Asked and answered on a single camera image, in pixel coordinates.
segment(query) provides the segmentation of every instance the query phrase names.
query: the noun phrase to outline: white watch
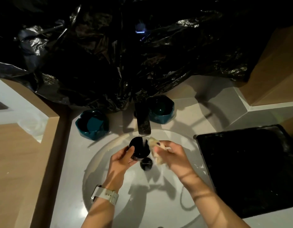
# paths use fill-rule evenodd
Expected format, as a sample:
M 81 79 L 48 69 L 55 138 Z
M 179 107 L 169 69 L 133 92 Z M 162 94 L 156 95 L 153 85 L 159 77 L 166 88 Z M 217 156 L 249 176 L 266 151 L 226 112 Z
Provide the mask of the white watch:
M 91 203 L 93 203 L 96 197 L 108 200 L 111 204 L 116 205 L 119 195 L 115 191 L 111 191 L 102 188 L 101 185 L 97 185 L 93 194 L 91 195 Z

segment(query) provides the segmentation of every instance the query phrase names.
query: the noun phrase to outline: black faucet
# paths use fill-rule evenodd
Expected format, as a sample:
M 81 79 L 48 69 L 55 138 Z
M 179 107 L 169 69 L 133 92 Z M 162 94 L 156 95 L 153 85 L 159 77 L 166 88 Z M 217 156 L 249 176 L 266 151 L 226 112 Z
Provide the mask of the black faucet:
M 148 136 L 151 134 L 151 124 L 148 118 L 148 107 L 146 99 L 143 98 L 139 102 L 135 102 L 136 118 L 138 124 L 138 133 L 140 136 Z

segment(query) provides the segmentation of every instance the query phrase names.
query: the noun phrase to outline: sink basin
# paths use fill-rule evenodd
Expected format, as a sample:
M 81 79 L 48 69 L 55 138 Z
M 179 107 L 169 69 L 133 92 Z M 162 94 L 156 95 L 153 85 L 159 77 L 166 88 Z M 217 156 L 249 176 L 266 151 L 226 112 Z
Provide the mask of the sink basin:
M 85 170 L 82 187 L 87 210 L 91 207 L 93 190 L 106 178 L 111 155 L 129 145 L 137 136 L 138 132 L 134 132 L 116 138 L 92 158 Z M 202 156 L 193 139 L 166 130 L 152 130 L 151 136 L 181 144 L 194 170 L 212 188 Z M 196 228 L 206 225 L 177 176 L 165 164 L 157 166 L 154 162 L 149 171 L 141 169 L 139 163 L 127 170 L 115 206 L 113 227 Z

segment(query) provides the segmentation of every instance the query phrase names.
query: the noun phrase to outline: teal ceramic dish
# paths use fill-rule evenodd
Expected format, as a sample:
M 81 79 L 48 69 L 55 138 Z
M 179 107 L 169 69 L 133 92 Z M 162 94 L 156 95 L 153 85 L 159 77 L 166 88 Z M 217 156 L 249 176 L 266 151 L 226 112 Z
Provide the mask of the teal ceramic dish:
M 109 130 L 108 118 L 97 110 L 84 111 L 76 121 L 76 126 L 82 137 L 93 141 L 103 137 Z
M 150 121 L 166 124 L 174 117 L 174 102 L 165 95 L 155 96 L 146 100 Z

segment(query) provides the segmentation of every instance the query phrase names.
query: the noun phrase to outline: black tray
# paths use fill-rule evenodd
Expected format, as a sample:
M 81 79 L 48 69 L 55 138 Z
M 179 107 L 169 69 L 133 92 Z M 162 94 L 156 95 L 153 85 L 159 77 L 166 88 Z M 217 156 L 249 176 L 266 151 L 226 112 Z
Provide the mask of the black tray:
M 293 139 L 280 125 L 196 137 L 216 193 L 241 218 L 293 207 Z

